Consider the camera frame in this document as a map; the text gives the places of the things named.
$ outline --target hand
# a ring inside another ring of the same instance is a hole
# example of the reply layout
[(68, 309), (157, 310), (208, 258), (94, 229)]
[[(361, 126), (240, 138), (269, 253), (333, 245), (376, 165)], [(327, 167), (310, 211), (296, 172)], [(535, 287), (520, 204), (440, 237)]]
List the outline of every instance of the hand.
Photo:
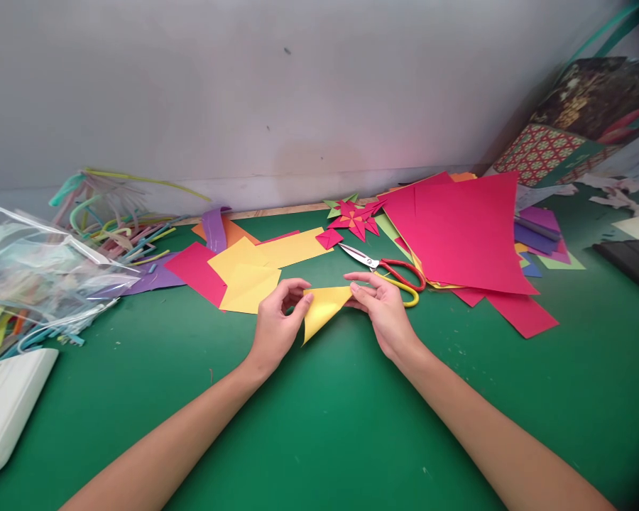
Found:
[[(279, 366), (291, 349), (305, 313), (312, 303), (312, 293), (303, 296), (310, 283), (303, 279), (284, 279), (258, 306), (256, 336), (246, 361), (267, 375)], [(291, 314), (286, 312), (294, 307)]]
[(347, 273), (344, 278), (373, 285), (364, 287), (352, 282), (350, 289), (353, 297), (346, 306), (369, 314), (376, 340), (384, 355), (398, 363), (406, 350), (423, 346), (407, 318), (403, 298), (396, 286), (369, 272)]

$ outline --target red paper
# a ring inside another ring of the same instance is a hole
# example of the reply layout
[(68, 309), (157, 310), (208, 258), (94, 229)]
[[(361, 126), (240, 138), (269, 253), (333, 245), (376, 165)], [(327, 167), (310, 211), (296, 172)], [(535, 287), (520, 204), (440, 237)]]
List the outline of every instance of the red paper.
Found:
[[(513, 218), (517, 184), (518, 174), (507, 172), (447, 185), (426, 180), (412, 187), (415, 215), (410, 207), (404, 219), (391, 220), (421, 261), (427, 280), (539, 294), (516, 259)], [(390, 198), (386, 211), (390, 216)]]
[(276, 238), (261, 241), (260, 243), (255, 243), (254, 245), (262, 245), (263, 243), (270, 243), (271, 241), (277, 241), (278, 239), (286, 238), (287, 236), (293, 236), (294, 234), (300, 234), (300, 231), (293, 231), (292, 233), (289, 233), (289, 234), (282, 234), (282, 236), (277, 236)]
[(559, 322), (531, 297), (487, 292), (490, 303), (526, 339), (557, 326)]
[(165, 264), (165, 268), (180, 277), (185, 284), (202, 295), (216, 307), (220, 307), (227, 286), (208, 260), (215, 252), (201, 243), (193, 243)]
[(327, 229), (323, 233), (317, 234), (315, 239), (319, 241), (320, 245), (329, 250), (338, 242), (343, 241), (343, 236), (338, 234), (334, 229)]
[(464, 300), (469, 307), (478, 305), (485, 298), (486, 293), (483, 290), (477, 290), (472, 287), (460, 287), (459, 289), (453, 289), (452, 292)]

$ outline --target scissors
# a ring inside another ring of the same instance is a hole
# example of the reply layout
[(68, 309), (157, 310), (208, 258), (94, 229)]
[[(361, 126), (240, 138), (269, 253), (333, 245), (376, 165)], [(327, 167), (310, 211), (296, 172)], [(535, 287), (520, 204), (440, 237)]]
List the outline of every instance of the scissors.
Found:
[[(372, 273), (377, 274), (379, 277), (381, 277), (385, 281), (390, 282), (391, 284), (394, 284), (394, 285), (398, 286), (403, 291), (406, 291), (410, 295), (412, 295), (412, 301), (411, 302), (405, 302), (403, 304), (405, 307), (414, 307), (417, 303), (419, 303), (419, 293), (422, 292), (426, 288), (426, 279), (421, 274), (421, 272), (419, 270), (417, 270), (417, 268), (415, 268), (413, 265), (411, 265), (409, 263), (406, 263), (404, 261), (399, 261), (399, 260), (395, 260), (395, 259), (372, 259), (368, 255), (365, 255), (362, 252), (360, 252), (359, 250), (357, 250), (357, 248), (353, 248), (351, 246), (344, 245), (343, 243), (339, 243), (339, 245), (350, 256), (352, 256), (353, 259), (357, 259), (360, 263), (362, 263), (364, 265), (367, 265)], [(412, 273), (414, 273), (417, 276), (417, 278), (419, 279), (419, 285), (414, 285), (411, 282), (409, 282), (408, 280), (406, 280), (402, 275), (400, 275), (400, 273), (398, 273), (394, 269), (392, 269), (391, 265), (393, 265), (393, 266), (403, 266), (404, 268), (407, 268), (409, 271), (411, 271)], [(379, 268), (379, 267), (381, 267), (384, 270), (388, 271), (397, 280), (389, 279), (388, 277), (384, 277), (382, 274), (377, 272), (376, 268)]]

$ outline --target wall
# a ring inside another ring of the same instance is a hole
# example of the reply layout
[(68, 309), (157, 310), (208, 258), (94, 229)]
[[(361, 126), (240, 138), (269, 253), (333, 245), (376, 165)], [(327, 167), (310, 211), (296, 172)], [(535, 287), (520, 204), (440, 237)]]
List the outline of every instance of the wall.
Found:
[(235, 209), (483, 167), (622, 4), (0, 0), (0, 204), (47, 214), (85, 165)]

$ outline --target red scissors handle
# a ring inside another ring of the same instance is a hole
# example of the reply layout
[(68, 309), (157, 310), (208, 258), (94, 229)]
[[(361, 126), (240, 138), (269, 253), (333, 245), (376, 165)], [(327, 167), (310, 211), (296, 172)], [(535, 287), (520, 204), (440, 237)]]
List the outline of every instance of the red scissors handle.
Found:
[[(378, 265), (381, 266), (384, 270), (388, 271), (393, 277), (398, 279), (401, 283), (403, 283), (404, 285), (408, 285), (409, 287), (414, 289), (414, 291), (422, 292), (424, 289), (426, 289), (426, 279), (424, 278), (424, 275), (419, 270), (417, 270), (417, 268), (414, 267), (414, 265), (406, 263), (405, 261), (399, 261), (395, 259), (381, 259)], [(407, 268), (410, 272), (414, 273), (417, 276), (420, 284), (419, 285), (412, 284), (409, 280), (405, 279), (400, 273), (396, 272), (391, 267), (391, 265), (403, 266), (404, 268)]]

